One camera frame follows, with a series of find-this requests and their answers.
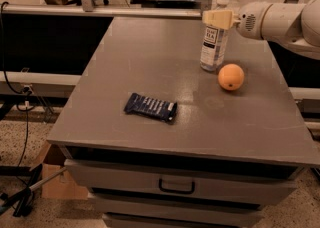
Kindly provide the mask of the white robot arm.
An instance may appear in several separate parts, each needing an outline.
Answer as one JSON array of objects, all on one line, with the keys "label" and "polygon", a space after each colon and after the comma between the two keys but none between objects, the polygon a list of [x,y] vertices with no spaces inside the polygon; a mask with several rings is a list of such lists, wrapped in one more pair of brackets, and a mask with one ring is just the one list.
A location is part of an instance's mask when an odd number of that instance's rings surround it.
[{"label": "white robot arm", "polygon": [[237,13],[231,9],[205,11],[202,21],[225,30],[235,27],[242,37],[274,42],[298,55],[320,60],[320,0],[251,2]]}]

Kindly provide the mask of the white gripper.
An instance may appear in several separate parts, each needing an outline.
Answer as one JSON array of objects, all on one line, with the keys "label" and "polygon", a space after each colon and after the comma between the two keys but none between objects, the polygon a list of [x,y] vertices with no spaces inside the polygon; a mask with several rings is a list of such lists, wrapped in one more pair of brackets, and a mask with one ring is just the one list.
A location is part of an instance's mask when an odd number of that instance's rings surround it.
[{"label": "white gripper", "polygon": [[241,36],[262,40],[262,24],[270,7],[268,2],[251,2],[239,9],[239,16],[229,9],[204,11],[202,21],[206,25],[224,30],[240,22],[236,29]]}]

